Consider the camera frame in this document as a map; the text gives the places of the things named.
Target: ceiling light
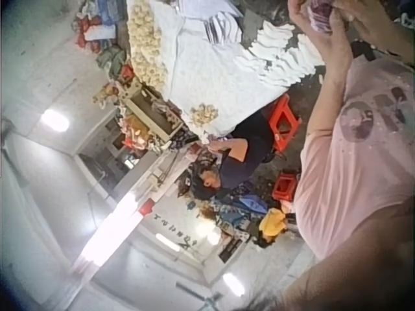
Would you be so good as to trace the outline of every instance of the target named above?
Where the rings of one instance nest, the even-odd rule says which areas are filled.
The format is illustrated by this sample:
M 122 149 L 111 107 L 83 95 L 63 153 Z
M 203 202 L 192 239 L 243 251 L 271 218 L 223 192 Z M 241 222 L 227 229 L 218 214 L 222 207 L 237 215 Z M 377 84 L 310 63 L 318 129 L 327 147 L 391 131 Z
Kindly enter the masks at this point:
M 239 282 L 239 280 L 234 276 L 232 273 L 225 273 L 223 275 L 223 281 L 228 285 L 230 290 L 238 297 L 241 297 L 243 294 L 245 294 L 245 288 Z
M 214 228 L 216 227 L 214 222 L 208 221 L 203 222 L 196 227 L 196 233 L 200 238 L 204 238 L 208 234 L 210 234 Z
M 220 233 L 215 231 L 210 232 L 210 234 L 207 235 L 207 241 L 209 241 L 212 245 L 218 245 L 220 241 Z
M 169 246 L 173 251 L 180 251 L 180 246 L 176 243 L 171 242 L 168 238 L 166 238 L 164 235 L 156 234 L 156 238 L 163 243 L 166 246 Z
M 69 128 L 69 120 L 54 110 L 46 110 L 41 116 L 41 120 L 48 125 L 48 127 L 60 133 L 66 132 Z

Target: clothing pile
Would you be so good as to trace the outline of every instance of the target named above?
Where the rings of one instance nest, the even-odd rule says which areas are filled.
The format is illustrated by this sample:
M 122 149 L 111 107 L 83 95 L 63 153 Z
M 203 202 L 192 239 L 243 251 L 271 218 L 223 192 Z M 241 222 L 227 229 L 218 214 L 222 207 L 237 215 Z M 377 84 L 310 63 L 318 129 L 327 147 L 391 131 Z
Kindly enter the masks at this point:
M 121 0 L 85 0 L 72 29 L 78 34 L 77 45 L 94 54 L 116 43 L 115 24 L 126 19 Z

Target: person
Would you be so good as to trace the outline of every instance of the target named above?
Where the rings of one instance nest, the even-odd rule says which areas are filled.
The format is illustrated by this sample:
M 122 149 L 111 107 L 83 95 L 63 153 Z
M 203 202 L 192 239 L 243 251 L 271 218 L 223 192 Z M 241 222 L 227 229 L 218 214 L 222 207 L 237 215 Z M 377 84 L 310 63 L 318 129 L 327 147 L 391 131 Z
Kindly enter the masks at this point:
M 265 217 L 259 223 L 258 239 L 254 244 L 260 248 L 272 245 L 277 236 L 287 231 L 285 214 L 279 209 L 269 209 Z
M 318 33 L 304 2 L 289 0 L 290 18 L 320 52 L 326 76 L 293 208 L 319 262 L 279 299 L 240 310 L 413 310 L 414 34 L 378 0 L 334 0 L 332 33 Z M 347 15 L 363 40 L 401 61 L 380 53 L 353 60 Z
M 211 152 L 222 154 L 220 166 L 210 162 L 193 170 L 191 190 L 195 198 L 209 200 L 219 190 L 223 196 L 248 180 L 272 154 L 274 134 L 260 111 L 237 125 L 231 136 L 231 139 L 212 141 L 208 145 Z

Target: table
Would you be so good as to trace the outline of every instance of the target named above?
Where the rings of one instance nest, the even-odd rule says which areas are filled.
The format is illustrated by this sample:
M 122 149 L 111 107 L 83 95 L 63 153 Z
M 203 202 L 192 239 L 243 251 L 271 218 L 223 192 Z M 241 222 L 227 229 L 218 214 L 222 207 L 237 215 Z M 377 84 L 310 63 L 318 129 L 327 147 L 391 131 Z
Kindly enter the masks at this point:
M 130 10 L 134 0 L 127 3 Z M 169 72 L 163 98 L 181 109 L 183 120 L 197 135 L 225 135 L 286 92 L 286 87 L 265 86 L 256 74 L 234 64 L 235 56 L 242 53 L 240 44 L 213 46 L 195 30 L 195 20 L 178 16 L 174 8 L 155 0 L 150 5 L 161 29 L 161 57 Z M 219 116 L 196 128 L 190 111 L 202 103 L 214 105 Z

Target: red item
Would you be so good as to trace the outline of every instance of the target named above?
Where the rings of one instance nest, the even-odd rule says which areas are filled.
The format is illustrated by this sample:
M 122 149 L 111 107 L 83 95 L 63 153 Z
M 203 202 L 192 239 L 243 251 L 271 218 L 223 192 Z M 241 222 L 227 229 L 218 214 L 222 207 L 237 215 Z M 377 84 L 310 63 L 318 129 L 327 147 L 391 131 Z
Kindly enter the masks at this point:
M 274 148 L 277 153 L 282 153 L 286 149 L 302 122 L 301 119 L 296 119 L 292 113 L 288 105 L 289 101 L 288 94 L 279 97 L 268 122 L 274 132 Z
M 138 212 L 143 216 L 151 214 L 153 212 L 153 206 L 155 206 L 153 199 L 148 199 L 141 207 L 138 208 Z
M 275 183 L 272 197 L 275 200 L 285 200 L 292 202 L 294 199 L 294 192 L 297 187 L 297 179 L 294 174 L 280 174 Z
M 129 147 L 130 149 L 134 149 L 134 142 L 133 142 L 131 139 L 129 139 L 129 138 L 126 138 L 126 139 L 123 141 L 123 144 L 124 144 L 125 146 Z
M 129 82 L 135 77 L 134 70 L 129 65 L 123 65 L 123 68 L 121 69 L 120 77 L 125 82 Z

